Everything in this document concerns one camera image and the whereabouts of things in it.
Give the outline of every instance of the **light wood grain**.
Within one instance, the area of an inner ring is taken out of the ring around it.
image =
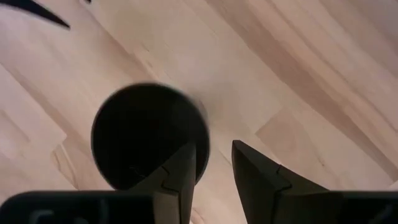
[[[205,110],[211,156],[194,224],[245,223],[234,139],[330,189],[397,188],[397,1],[39,2],[72,29],[0,8],[1,200],[109,189],[91,124],[109,94],[143,81]]]

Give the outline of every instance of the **black circular object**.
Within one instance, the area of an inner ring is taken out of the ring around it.
[[[111,95],[91,130],[96,165],[117,190],[138,184],[188,142],[196,145],[198,182],[210,153],[206,123],[186,96],[155,83],[127,86]]]

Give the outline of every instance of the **wooden floor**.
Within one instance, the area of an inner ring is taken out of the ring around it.
[[[246,222],[233,139],[329,189],[398,189],[398,1],[38,2],[72,29],[0,8],[0,202],[109,189],[91,124],[109,94],[143,81],[206,109],[194,224]]]

